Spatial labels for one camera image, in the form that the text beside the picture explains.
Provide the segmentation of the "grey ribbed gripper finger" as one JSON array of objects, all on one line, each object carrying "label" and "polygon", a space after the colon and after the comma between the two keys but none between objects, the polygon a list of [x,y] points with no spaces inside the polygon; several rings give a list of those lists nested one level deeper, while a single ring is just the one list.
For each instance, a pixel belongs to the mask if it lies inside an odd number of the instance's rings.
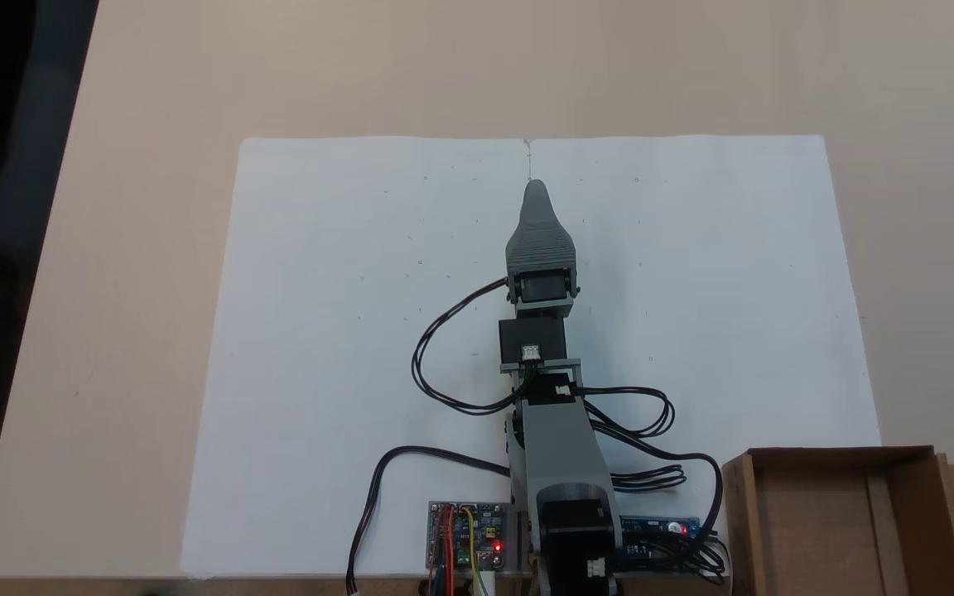
[{"label": "grey ribbed gripper finger", "polygon": [[508,274],[576,269],[576,246],[561,225],[544,181],[528,181],[514,233],[506,245]]}]

